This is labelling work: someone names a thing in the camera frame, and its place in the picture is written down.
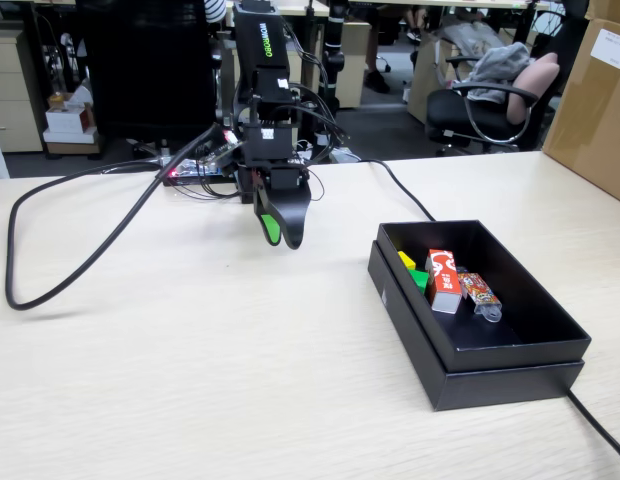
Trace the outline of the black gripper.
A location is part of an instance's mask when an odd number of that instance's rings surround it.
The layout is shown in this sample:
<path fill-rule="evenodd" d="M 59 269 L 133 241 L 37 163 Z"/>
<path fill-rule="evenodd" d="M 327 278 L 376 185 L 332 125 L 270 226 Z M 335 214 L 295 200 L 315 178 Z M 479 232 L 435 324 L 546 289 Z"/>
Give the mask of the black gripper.
<path fill-rule="evenodd" d="M 242 139 L 241 190 L 253 189 L 254 212 L 266 241 L 277 246 L 284 239 L 296 250 L 303 241 L 311 192 L 307 175 L 291 163 L 292 129 L 246 123 Z"/>

